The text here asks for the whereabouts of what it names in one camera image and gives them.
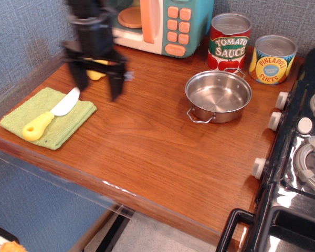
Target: yellow knife handle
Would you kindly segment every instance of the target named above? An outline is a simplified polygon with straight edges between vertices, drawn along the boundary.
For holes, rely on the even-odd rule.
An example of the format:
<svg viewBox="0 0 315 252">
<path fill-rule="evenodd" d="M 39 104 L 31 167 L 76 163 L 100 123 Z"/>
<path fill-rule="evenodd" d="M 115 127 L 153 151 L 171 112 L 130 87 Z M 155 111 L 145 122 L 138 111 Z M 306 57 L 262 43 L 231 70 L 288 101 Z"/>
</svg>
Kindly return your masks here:
<svg viewBox="0 0 315 252">
<path fill-rule="evenodd" d="M 51 112 L 45 112 L 39 115 L 37 118 L 23 127 L 23 137 L 28 141 L 35 141 L 39 139 L 42 137 L 44 130 L 51 123 L 54 117 L 54 114 Z"/>
</svg>

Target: pineapple slices can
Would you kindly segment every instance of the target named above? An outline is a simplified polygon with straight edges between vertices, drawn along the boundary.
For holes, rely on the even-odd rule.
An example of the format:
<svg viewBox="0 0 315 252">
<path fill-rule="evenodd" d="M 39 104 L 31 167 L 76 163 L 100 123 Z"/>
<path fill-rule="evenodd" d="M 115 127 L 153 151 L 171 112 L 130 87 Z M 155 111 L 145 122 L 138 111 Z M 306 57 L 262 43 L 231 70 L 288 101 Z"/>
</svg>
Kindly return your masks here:
<svg viewBox="0 0 315 252">
<path fill-rule="evenodd" d="M 295 42 L 279 35 L 266 35 L 255 43 L 249 73 L 258 82 L 275 85 L 289 75 L 295 54 Z"/>
</svg>

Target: toy stove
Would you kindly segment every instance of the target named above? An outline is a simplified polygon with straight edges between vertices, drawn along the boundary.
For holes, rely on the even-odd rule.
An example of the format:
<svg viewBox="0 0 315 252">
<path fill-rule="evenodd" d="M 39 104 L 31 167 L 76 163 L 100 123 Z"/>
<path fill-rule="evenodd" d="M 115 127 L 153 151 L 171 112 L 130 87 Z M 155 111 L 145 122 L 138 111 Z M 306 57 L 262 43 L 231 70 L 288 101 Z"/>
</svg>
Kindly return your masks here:
<svg viewBox="0 0 315 252">
<path fill-rule="evenodd" d="M 249 225 L 242 251 L 315 251 L 315 49 L 290 93 L 280 93 L 269 127 L 276 138 L 260 179 L 254 214 L 231 212 L 217 251 L 226 251 L 238 222 Z"/>
</svg>

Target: toy microwave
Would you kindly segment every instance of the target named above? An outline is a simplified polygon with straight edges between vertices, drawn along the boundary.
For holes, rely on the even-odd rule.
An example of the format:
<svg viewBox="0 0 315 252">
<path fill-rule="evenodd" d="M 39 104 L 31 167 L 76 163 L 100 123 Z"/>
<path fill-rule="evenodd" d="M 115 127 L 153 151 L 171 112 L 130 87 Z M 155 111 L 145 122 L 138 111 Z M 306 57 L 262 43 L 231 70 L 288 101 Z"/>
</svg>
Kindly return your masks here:
<svg viewBox="0 0 315 252">
<path fill-rule="evenodd" d="M 177 58 L 192 55 L 208 33 L 214 0 L 107 0 L 119 14 L 116 44 Z"/>
</svg>

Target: white knob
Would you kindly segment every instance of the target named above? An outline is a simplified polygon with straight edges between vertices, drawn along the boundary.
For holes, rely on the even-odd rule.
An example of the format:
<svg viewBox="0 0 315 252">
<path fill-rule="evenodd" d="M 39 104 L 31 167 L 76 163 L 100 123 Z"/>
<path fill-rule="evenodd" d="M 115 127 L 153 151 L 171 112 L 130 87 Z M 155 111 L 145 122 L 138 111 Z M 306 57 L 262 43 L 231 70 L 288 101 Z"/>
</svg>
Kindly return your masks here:
<svg viewBox="0 0 315 252">
<path fill-rule="evenodd" d="M 288 97 L 287 92 L 280 92 L 275 107 L 277 109 L 284 110 L 283 108 L 285 107 L 287 97 Z"/>
<path fill-rule="evenodd" d="M 281 112 L 273 112 L 268 122 L 268 128 L 270 128 L 273 131 L 276 131 L 279 126 L 281 115 L 282 115 Z"/>
<path fill-rule="evenodd" d="M 300 134 L 308 134 L 313 128 L 313 122 L 308 117 L 303 117 L 298 122 L 297 130 Z"/>
<path fill-rule="evenodd" d="M 260 179 L 262 171 L 264 170 L 266 163 L 266 159 L 259 159 L 256 158 L 253 164 L 251 175 L 254 176 L 256 179 Z"/>
</svg>

